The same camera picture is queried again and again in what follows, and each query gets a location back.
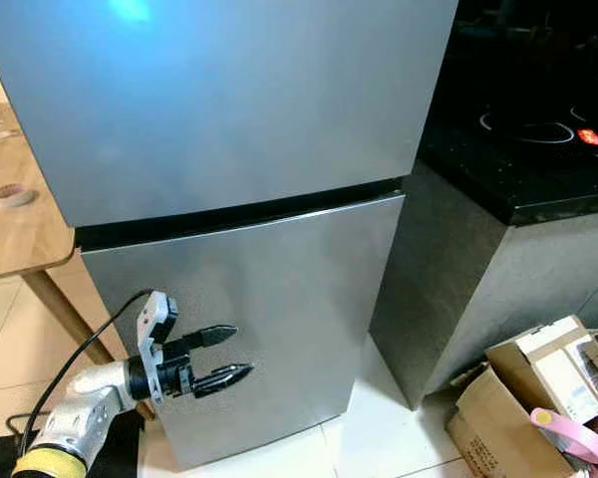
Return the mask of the black induction cooktop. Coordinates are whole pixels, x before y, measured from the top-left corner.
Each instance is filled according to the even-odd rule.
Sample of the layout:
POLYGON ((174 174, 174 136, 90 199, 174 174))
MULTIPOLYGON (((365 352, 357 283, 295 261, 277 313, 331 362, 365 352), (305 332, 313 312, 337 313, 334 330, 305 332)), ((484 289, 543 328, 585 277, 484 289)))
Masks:
POLYGON ((513 153, 557 162, 598 162, 598 93, 490 108, 477 130, 513 153))

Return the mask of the black kitchen countertop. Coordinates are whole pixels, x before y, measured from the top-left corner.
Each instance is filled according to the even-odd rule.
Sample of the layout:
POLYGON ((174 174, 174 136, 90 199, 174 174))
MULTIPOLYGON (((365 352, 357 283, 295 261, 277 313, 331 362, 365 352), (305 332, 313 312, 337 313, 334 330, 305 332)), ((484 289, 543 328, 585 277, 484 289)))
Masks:
POLYGON ((598 0, 459 0, 418 159, 499 222, 598 213, 598 162, 516 154, 477 130, 490 108, 598 93, 598 0))

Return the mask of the grey kitchen cabinet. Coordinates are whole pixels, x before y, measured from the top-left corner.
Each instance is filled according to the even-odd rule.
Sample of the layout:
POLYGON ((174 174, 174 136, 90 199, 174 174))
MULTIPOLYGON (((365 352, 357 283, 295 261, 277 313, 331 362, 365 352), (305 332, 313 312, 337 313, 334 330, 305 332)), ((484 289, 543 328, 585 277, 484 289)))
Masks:
POLYGON ((404 190, 369 325, 404 406, 537 325, 598 329, 598 214, 507 226, 425 164, 404 190))

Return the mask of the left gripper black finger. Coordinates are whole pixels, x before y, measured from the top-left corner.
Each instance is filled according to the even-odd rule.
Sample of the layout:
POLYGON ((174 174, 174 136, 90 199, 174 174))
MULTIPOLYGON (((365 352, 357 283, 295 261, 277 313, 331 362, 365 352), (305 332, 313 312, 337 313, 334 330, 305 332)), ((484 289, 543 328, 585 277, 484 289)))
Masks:
POLYGON ((249 363, 223 365, 206 376, 195 379, 191 383, 191 392, 197 399, 203 399, 235 385, 248 377, 253 370, 254 365, 249 363))
POLYGON ((195 350, 195 348, 208 348, 221 345, 232 336, 238 333, 238 328, 234 325, 211 325, 211 327, 199 329, 184 336, 184 345, 186 350, 195 350))

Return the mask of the silver freezer door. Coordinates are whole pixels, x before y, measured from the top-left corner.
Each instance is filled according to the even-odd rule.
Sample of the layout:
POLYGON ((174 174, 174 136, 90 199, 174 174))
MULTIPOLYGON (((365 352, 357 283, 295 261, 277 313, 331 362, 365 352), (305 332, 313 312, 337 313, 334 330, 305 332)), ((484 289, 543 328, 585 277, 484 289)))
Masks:
POLYGON ((457 0, 0 0, 0 82, 71 226, 404 176, 457 0))

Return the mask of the wooden dining table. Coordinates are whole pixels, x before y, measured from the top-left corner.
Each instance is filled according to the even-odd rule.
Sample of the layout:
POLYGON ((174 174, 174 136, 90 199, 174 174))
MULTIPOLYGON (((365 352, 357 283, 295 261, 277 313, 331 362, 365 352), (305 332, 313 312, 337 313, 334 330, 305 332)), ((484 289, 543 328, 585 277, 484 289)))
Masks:
POLYGON ((0 279, 24 281, 68 337, 83 342, 110 314, 24 133, 0 140, 0 186, 7 183, 35 188, 38 196, 0 208, 0 279))

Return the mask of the small pink rimmed dish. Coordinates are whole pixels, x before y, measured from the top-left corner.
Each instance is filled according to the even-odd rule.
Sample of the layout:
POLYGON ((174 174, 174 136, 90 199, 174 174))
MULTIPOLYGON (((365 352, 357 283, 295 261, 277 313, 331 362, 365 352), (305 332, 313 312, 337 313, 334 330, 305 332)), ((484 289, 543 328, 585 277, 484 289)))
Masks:
POLYGON ((35 188, 30 188, 20 183, 7 183, 0 186, 0 208, 20 208, 32 203, 38 196, 35 188))

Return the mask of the cardboard box white label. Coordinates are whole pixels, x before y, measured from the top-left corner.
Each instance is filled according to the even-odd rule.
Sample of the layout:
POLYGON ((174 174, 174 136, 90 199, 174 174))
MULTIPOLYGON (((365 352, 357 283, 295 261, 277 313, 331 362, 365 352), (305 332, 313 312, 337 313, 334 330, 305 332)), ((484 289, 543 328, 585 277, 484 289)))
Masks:
POLYGON ((598 331, 567 316, 485 351, 487 363, 527 408, 577 422, 598 417, 598 331))

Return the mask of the large brown cardboard box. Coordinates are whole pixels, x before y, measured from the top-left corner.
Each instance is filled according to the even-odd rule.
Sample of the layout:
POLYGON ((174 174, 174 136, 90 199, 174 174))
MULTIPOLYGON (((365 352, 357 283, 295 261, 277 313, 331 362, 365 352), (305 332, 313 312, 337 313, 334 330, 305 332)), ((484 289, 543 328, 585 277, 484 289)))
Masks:
POLYGON ((530 418, 532 406, 486 362, 468 370, 447 433, 476 478, 581 478, 530 418))

